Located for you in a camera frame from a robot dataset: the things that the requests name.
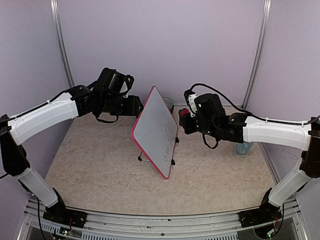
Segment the pink framed whiteboard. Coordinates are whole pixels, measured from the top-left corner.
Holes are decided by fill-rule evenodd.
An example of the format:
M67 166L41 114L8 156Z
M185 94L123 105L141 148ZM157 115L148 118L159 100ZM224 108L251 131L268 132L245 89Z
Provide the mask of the pink framed whiteboard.
M131 136L165 180L170 177L177 134L178 125L154 85L133 126Z

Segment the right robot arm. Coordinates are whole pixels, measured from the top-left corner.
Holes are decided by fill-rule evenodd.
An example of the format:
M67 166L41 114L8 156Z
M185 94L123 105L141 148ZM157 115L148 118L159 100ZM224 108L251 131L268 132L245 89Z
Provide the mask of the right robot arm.
M319 178L319 119L283 122L254 117L242 109L227 115L217 94L197 95L186 90L184 97L189 109L179 111L179 124L187 135L199 132L203 137L214 138L216 143L267 143L301 150L295 167L265 194L257 208L255 216L260 222L268 221L275 214L275 208L279 208L311 179Z

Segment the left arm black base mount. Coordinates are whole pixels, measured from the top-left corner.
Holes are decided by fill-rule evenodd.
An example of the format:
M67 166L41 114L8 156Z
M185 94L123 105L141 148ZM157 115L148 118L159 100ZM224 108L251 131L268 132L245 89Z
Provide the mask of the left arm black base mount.
M57 197L57 202L51 207L45 207L43 218L69 227L83 229L87 220L87 213L67 208L58 191L55 188L53 188L53 191Z

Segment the red whiteboard eraser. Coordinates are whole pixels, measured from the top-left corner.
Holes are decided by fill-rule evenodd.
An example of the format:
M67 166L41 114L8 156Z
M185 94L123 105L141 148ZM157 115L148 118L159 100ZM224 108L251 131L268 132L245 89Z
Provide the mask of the red whiteboard eraser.
M190 113L190 111L187 108L183 108L183 109L179 110L179 114L181 116L188 115L189 113Z

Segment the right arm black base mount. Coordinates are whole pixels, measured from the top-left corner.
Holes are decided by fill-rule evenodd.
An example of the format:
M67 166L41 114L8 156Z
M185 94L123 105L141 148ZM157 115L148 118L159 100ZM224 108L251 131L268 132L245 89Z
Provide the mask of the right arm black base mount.
M271 188L264 194L261 204L258 208L243 210L238 213L239 221L242 228L251 227L267 222L281 219L283 214L279 206L269 203Z

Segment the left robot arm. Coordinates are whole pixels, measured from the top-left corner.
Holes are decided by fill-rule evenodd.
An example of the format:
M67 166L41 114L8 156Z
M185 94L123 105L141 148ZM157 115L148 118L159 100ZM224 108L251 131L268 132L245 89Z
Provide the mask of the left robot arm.
M50 187L31 166L23 143L38 133L59 123L93 114L104 124L112 121L101 119L102 113L116 118L137 117L143 109L141 100L129 91L134 77L105 67L97 80L63 90L55 97L22 113L0 118L0 153L5 173L15 177L28 191L49 210L57 221L70 218L57 190Z

